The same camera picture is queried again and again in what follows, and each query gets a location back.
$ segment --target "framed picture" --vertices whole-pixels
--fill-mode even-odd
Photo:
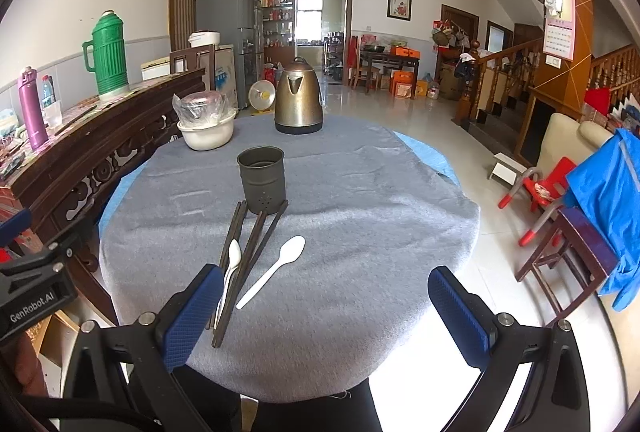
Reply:
[[[386,16],[411,21],[411,0],[387,0]]]

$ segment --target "wooden railing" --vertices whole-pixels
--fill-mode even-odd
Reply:
[[[629,93],[640,93],[640,53],[635,44],[612,51],[591,61],[589,89],[609,88],[609,104],[614,106]]]
[[[474,63],[477,68],[476,78],[465,86],[462,98],[458,102],[455,123],[461,123],[465,119],[476,120],[480,109],[488,111],[493,109],[500,72],[506,73],[506,84],[498,102],[501,105],[506,104],[509,93],[514,86],[522,85],[523,90],[528,89],[533,83],[533,76],[540,62],[542,39],[531,40],[482,58],[478,56],[479,42],[474,40],[471,45],[470,53],[476,57]],[[504,57],[508,57],[510,62],[506,66],[502,64]],[[483,102],[484,105],[480,106],[482,89],[488,86],[484,84],[484,75],[491,61],[495,61],[494,75],[488,98],[486,102]]]

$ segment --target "white plastic spoon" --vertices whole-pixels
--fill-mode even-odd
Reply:
[[[304,247],[305,238],[302,237],[302,235],[296,235],[296,237],[292,237],[290,238],[290,240],[284,243],[282,248],[280,249],[280,256],[278,260],[273,263],[273,266],[271,266],[271,268],[267,270],[267,273],[265,273],[263,276],[261,276],[260,279],[258,279],[258,282],[256,282],[254,285],[252,285],[251,288],[249,288],[249,291],[244,294],[244,297],[242,297],[236,305],[236,309],[242,309],[246,305],[246,303],[249,302],[255,296],[255,294],[258,293],[258,291],[260,291],[260,288],[266,284],[266,282],[271,278],[271,275],[276,273],[276,270],[280,268],[280,266],[292,263],[297,258],[299,258]]]
[[[242,259],[240,245],[234,239],[231,241],[231,244],[229,244],[229,266],[226,268],[225,280],[222,288],[222,297],[220,297],[218,308],[216,309],[216,321],[213,324],[213,329],[217,329],[218,327],[218,320],[220,320],[220,316],[222,315],[222,309],[225,306],[226,294],[229,291],[231,276],[234,274],[236,269],[238,269],[238,266],[240,266],[240,259]]]

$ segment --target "orange pillar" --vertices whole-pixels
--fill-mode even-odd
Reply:
[[[592,0],[575,0],[576,28],[574,60],[562,60],[561,69],[549,66],[542,55],[534,79],[533,95],[556,111],[579,118],[588,86],[593,35]]]

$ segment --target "newel post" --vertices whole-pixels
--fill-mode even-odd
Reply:
[[[456,115],[453,118],[453,122],[457,125],[461,125],[464,120],[468,120],[471,114],[471,106],[473,104],[474,96],[474,84],[476,83],[476,79],[478,78],[478,59],[480,58],[478,54],[478,48],[480,48],[480,43],[475,39],[472,40],[471,50],[469,50],[469,54],[476,59],[472,63],[475,68],[474,79],[471,79],[469,80],[469,82],[465,83],[465,88],[462,91],[462,96],[460,97],[460,100],[458,100]]]

